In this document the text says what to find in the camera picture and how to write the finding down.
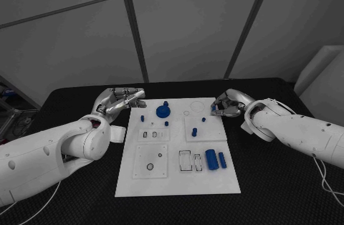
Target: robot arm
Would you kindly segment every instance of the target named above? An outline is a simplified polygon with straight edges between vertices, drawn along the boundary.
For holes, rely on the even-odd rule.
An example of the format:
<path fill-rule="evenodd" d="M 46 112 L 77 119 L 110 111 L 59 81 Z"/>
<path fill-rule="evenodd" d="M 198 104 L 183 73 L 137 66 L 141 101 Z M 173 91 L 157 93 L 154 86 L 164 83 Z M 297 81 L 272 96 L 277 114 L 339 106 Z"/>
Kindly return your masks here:
<path fill-rule="evenodd" d="M 0 207 L 48 189 L 101 159 L 110 142 L 123 143 L 126 128 L 110 126 L 123 109 L 146 107 L 144 89 L 108 88 L 90 115 L 0 146 Z M 77 159 L 64 162 L 62 153 Z"/>
<path fill-rule="evenodd" d="M 225 110 L 218 111 L 216 105 L 223 105 Z M 221 95 L 212 108 L 215 115 L 228 117 L 245 113 L 242 128 L 248 133 L 255 133 L 268 142 L 277 137 L 288 147 L 344 168 L 344 127 L 293 114 L 275 100 L 255 101 L 234 89 Z"/>

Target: black table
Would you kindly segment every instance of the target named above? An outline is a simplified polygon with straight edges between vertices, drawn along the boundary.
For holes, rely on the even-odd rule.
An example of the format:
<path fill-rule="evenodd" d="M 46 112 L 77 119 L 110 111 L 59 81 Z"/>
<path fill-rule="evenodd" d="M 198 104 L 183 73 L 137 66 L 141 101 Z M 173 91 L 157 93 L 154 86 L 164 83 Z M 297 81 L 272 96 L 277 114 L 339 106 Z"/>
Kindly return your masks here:
<path fill-rule="evenodd" d="M 234 88 L 258 100 L 280 100 L 298 114 L 313 116 L 278 78 L 93 86 L 52 92 L 29 133 L 77 121 L 108 87 L 143 87 L 147 99 L 218 97 Z M 130 110 L 124 110 L 113 124 L 128 127 L 128 120 Z M 62 181 L 51 204 L 28 224 L 344 224 L 344 208 L 321 189 L 313 158 L 277 139 L 268 143 L 249 135 L 241 129 L 244 116 L 222 120 L 242 194 L 116 198 L 124 144 L 111 143 L 104 158 Z M 329 165 L 329 173 L 333 189 L 343 191 L 344 170 Z M 55 188 L 21 201 L 0 224 L 23 222 Z"/>

